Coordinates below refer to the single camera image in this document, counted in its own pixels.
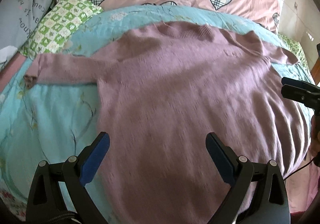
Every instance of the metal screw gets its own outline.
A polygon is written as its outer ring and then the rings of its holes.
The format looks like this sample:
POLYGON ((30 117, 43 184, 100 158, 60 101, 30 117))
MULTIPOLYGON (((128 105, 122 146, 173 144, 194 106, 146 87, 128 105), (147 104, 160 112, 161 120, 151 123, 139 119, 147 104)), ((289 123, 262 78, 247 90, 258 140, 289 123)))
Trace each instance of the metal screw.
POLYGON ((240 157, 239 157, 239 161, 240 161, 240 162, 246 162, 246 161, 247 161, 247 157, 245 157, 245 156, 240 156, 240 157))
POLYGON ((69 162, 75 162, 76 160, 77 160, 76 156, 70 156, 68 159, 69 162))
POLYGON ((277 166, 277 162, 274 161, 274 160, 271 160, 271 161, 270 161, 270 164, 271 164, 272 166, 277 166))
POLYGON ((47 163, 46 161, 41 161, 41 162, 39 163, 39 166, 40 166, 40 167, 43 167, 43 166, 45 166, 46 163, 47 163))

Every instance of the sweater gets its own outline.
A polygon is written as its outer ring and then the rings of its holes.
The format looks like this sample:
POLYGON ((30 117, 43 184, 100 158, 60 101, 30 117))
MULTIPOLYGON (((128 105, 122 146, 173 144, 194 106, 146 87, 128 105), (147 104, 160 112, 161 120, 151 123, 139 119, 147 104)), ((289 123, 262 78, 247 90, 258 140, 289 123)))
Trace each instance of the sweater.
POLYGON ((307 152, 308 122, 282 98, 271 62, 298 60, 253 31, 172 22, 130 30, 90 58, 40 54, 25 81, 97 84, 97 133, 110 135, 99 174, 123 223, 207 223, 230 188, 209 132, 252 162, 274 159, 284 176, 307 152))

